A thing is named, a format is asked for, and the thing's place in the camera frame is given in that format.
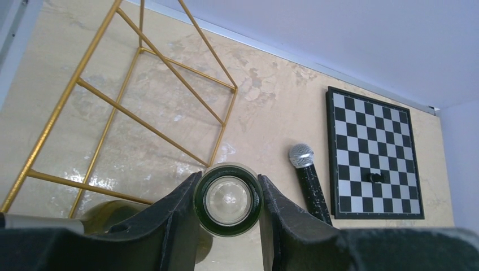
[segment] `beige marble surface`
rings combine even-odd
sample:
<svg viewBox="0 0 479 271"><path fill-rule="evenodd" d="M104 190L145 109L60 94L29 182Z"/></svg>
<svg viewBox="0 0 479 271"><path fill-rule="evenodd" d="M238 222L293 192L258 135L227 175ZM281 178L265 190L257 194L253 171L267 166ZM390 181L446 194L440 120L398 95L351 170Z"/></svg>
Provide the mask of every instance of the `beige marble surface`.
<svg viewBox="0 0 479 271"><path fill-rule="evenodd" d="M45 0L38 23L0 112L0 198L4 198L35 143L60 93L101 23L111 1ZM138 7L123 3L138 20ZM164 55L227 82L190 25L151 11L145 33ZM252 47L206 33L239 86L230 123L216 161L235 161L266 174L292 201L304 207L288 149L305 142L329 202L325 92L353 91L387 98L312 71ZM116 98L138 39L116 16L88 64L83 78ZM228 89L179 69L208 104L225 116ZM211 155L220 127L168 68L141 55L122 104L203 159ZM111 107L75 88L34 169L81 181ZM426 219L333 220L336 227L453 226L451 199L439 118L411 108ZM106 139L91 185L158 200L191 172L203 168L152 132L119 113ZM26 180L11 212L66 217L77 189ZM85 193L79 214L107 196ZM259 227L215 239L196 270L262 270Z"/></svg>

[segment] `gold metal rod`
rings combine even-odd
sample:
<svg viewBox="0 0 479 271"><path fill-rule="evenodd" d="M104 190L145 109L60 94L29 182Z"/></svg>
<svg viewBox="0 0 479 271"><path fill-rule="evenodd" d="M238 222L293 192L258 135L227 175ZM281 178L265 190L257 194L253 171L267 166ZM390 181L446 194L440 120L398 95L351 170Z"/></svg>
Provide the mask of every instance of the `gold metal rod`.
<svg viewBox="0 0 479 271"><path fill-rule="evenodd" d="M183 8L183 10L185 11L185 13L188 15L188 18L190 18L190 21L193 23L193 25L195 26L196 30L198 31L199 35L201 36L201 38L203 39L203 41L206 43L206 46L208 46L208 49L210 50L210 52L213 54L213 56L215 57L216 61L218 62L218 64L220 64L221 66L221 69L223 69L223 71L226 73L226 76L229 78L229 80L231 81L231 83L233 83L233 86L235 89L238 89L238 86L236 85L236 83L234 82L233 78L231 77L231 75L229 74L228 70L224 67L223 63L221 62L220 58L218 57L218 55L216 54L215 50L213 49L213 46L211 46L210 42L208 41L208 39L206 38L206 36L204 35L203 31L201 30L201 28L199 27L199 25L197 24L197 22L195 21L195 19L193 18L193 15L191 14L191 12L188 10L188 8L186 7L185 3L183 2L183 0L178 0L178 2L180 3L181 7Z"/></svg>
<svg viewBox="0 0 479 271"><path fill-rule="evenodd" d="M140 1L140 31L143 32L143 14L145 13L145 0ZM143 40L138 36L138 44L143 45Z"/></svg>
<svg viewBox="0 0 479 271"><path fill-rule="evenodd" d="M139 55L140 55L140 47L136 50L132 63L130 64L130 68L128 69L127 75L125 77L125 80L123 81L123 84L120 88L120 92L118 93L118 97L116 98L117 103L121 102L121 99L123 97L125 89L127 88L128 81L130 80L130 76L132 75L133 68L136 64L136 61L138 60ZM100 141L98 142L97 148L95 149L95 153L93 154L92 160L90 161L90 165L88 166L88 170L86 171L85 177L83 178L83 183L87 183L90 180L90 176L92 175L93 168L95 167L95 164L97 162L98 154L100 153L100 150L104 143L104 139L106 138L106 135L108 134L108 131L110 130L110 126L115 115L116 115L116 108L114 107L111 110L110 117L108 118L108 121L106 122ZM83 195L83 189L80 189L80 191L76 195L75 201L73 202L73 206L70 209L70 213L68 214L69 218L72 218L73 215L75 214L76 207L78 206L78 203L80 202L80 198L82 195Z"/></svg>
<svg viewBox="0 0 479 271"><path fill-rule="evenodd" d="M147 122L145 122L144 120L140 119L137 115L131 113L130 111L128 111L126 108L124 108L123 106L121 106L120 104L116 103L114 100L110 99L110 97L108 97L107 95L103 94L101 91L99 91L98 89L96 89L94 86L90 85L89 83L85 82L85 80L83 80L81 77L78 78L78 82L77 82L78 85L86 88L88 91L90 91L91 93L95 94L96 96L98 96L100 99L104 100L105 102L109 103L110 105L112 105L113 107L115 107L116 109L118 109L119 111L121 111L123 114L129 116L130 118L132 118L134 121L138 122L139 124L143 125L146 129L152 131L153 133L155 133L157 136L161 137L162 139L166 140L168 143L170 143L171 145L175 146L177 149L179 149L180 151L188 154L191 158L195 159L196 161L200 162L201 164L205 165L205 166L208 166L208 163L206 163L205 161L201 160L200 158L196 157L196 155L192 154L190 151L188 151L187 149L183 148L182 146L180 146L178 143L176 143L175 141L171 140L169 137L167 137L166 135L162 134L160 131L156 130L153 126L151 126L150 124L148 124Z"/></svg>
<svg viewBox="0 0 479 271"><path fill-rule="evenodd" d="M28 171L28 177L32 177L32 178L36 178L36 179L40 179L40 180L44 180L44 181L49 181L49 182L54 182L54 183L58 183L60 185L72 186L72 187L76 187L76 188L79 188L79 189L88 190L88 191L91 191L91 192L105 194L105 195L108 195L108 196L114 196L114 197L120 198L120 199L131 200L133 202L149 204L149 205L153 204L153 202L151 202L149 200L146 200L146 199L141 199L141 198L137 198L135 196L125 195L125 194L122 194L122 193L114 192L114 191L107 190L107 189L100 188L100 187L96 187L96 186L86 185L86 184L81 183L81 182L74 182L74 181L67 180L67 179L64 179L64 178L60 178L60 177L57 177L57 176L52 176L52 175L49 175L49 174L34 171L33 169L30 169Z"/></svg>
<svg viewBox="0 0 479 271"><path fill-rule="evenodd" d="M158 49L151 43L151 41L141 32L141 30L134 24L134 22L125 14L121 8L118 8L116 11L126 22L127 24L143 39L143 41L155 52L155 55L160 57L163 63L178 77L178 79L186 86L186 88L201 102L201 104L215 117L219 123L224 125L223 120L218 117L218 115L209 107L209 105L198 95L198 93L186 82L183 76L178 73L178 71L171 65L171 63L158 51Z"/></svg>
<svg viewBox="0 0 479 271"><path fill-rule="evenodd" d="M23 169L19 173L15 183L13 184L12 188L10 189L10 192L8 193L7 198L3 202L2 209L0 210L1 212L8 212L10 207L12 206L13 201L15 200L16 196L18 195L18 192L20 191L21 186L23 185L23 182L25 181L27 177L28 171L32 168L33 163L37 159L38 154L40 153L41 149L43 148L43 145L45 144L53 126L56 123L56 120L58 119L58 116L60 115L63 107L65 106L68 97L72 93L73 88L75 87L76 81L80 77L81 73L85 69L86 64L92 57L93 52L97 48L98 43L100 42L100 39L102 38L106 28L111 22L111 19L113 18L115 11L118 9L118 7L121 4L121 0L115 0L113 5L111 6L109 12L107 13L106 17L103 19L102 24L97 30L97 33L93 37L92 42L88 46L88 48L85 51L85 54L81 58L78 66L76 67L75 72L73 73L72 77L70 78L70 81L68 82L67 87L63 91L62 96L56 103L55 109L50 115L50 118L48 119L48 122L46 123L42 133L40 134L37 142L35 143L35 146L32 149L32 152L28 156L27 161L25 162L25 165L23 166Z"/></svg>
<svg viewBox="0 0 479 271"><path fill-rule="evenodd" d="M155 52L151 51L151 50L148 49L148 48L142 48L141 50L142 50L142 51L145 51L145 52L148 52L148 53L150 53L150 54L152 54L152 55L156 55ZM205 77L205 78L207 78L207 79L210 79L211 81L215 81L215 82L217 82L217 83L220 84L220 85L223 85L223 86L225 86L225 87L227 87L227 88L230 88L230 89L232 89L232 90L235 89L234 86L230 86L230 85L228 85L228 84L225 83L225 82L222 82L222 81L220 81L220 80L218 80L218 79L216 79L216 78L213 78L213 77L211 77L211 76L209 76L209 75L207 75L207 74L205 74L205 73L202 73L202 72L200 72L200 71L197 71L196 69L190 68L190 67L186 66L185 64L182 64L182 63L180 63L180 62L178 62L178 61L175 61L175 60L173 60L173 59L171 59L171 58L167 58L166 56L165 56L165 59L167 59L169 62L171 62L171 63L173 63L173 64L175 64L175 65L180 66L181 68L187 69L187 70L190 71L190 72L194 72L194 73L196 73L197 75L201 75L201 76L203 76L203 77Z"/></svg>
<svg viewBox="0 0 479 271"><path fill-rule="evenodd" d="M218 148L220 147L221 139L223 138L224 130L226 129L226 125L228 124L229 116L231 115L231 110L233 109L234 101L236 100L237 94L238 94L238 89L234 91L233 99L231 100L231 104L229 105L228 112L226 114L225 125L221 127L220 136L218 137L215 148L213 149L213 155L211 156L211 159L210 159L210 166L212 166L213 162L215 161L215 156L216 156L216 153L218 152Z"/></svg>

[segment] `chessboard frame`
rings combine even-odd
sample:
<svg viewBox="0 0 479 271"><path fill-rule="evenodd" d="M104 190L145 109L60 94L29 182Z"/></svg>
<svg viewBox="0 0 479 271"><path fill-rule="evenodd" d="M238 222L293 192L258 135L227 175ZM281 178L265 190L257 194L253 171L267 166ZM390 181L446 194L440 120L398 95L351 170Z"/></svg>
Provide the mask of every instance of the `chessboard frame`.
<svg viewBox="0 0 479 271"><path fill-rule="evenodd" d="M337 93L340 95L345 95L354 99L360 99L365 102L370 102L377 104L383 107L391 108L394 110L402 111L407 114L410 139L411 139L411 148L413 155L413 162L415 166L415 175L417 182L417 192L419 200L419 214L412 213L355 213L355 212L340 212L339 211L339 176L337 155L336 155L336 130L335 130L335 118L334 118L334 104L333 104L333 94ZM330 177L330 198L331 198L331 214L334 215L335 219L424 219L424 208L423 208L423 197L420 187L419 179L419 168L417 166L417 156L414 143L413 130L411 125L411 114L408 108L396 106L390 103L386 103L374 98L365 97L359 94L351 93L342 89L338 89L332 86L328 86L328 91L326 92L326 119L328 124L328 149L329 149L329 177Z"/></svg>

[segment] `microphone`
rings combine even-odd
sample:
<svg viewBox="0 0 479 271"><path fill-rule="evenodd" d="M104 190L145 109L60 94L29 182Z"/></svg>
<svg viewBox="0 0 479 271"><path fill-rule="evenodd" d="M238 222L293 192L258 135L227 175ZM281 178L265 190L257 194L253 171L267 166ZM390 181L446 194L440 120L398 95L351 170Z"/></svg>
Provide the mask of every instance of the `microphone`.
<svg viewBox="0 0 479 271"><path fill-rule="evenodd" d="M307 144L297 144L289 151L289 160L296 168L299 184L306 198L308 212L322 222L333 225L329 217L328 206L319 185L316 169L313 165L314 152Z"/></svg>

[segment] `microphone grille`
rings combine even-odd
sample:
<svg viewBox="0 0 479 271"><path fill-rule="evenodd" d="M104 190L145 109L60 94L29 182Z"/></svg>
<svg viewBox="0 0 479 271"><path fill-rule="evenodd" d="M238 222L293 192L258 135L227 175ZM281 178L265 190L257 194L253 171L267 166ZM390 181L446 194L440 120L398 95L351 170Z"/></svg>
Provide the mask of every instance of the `microphone grille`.
<svg viewBox="0 0 479 271"><path fill-rule="evenodd" d="M313 159L313 149L307 144L296 144L289 150L289 160L295 168L304 168L312 165Z"/></svg>

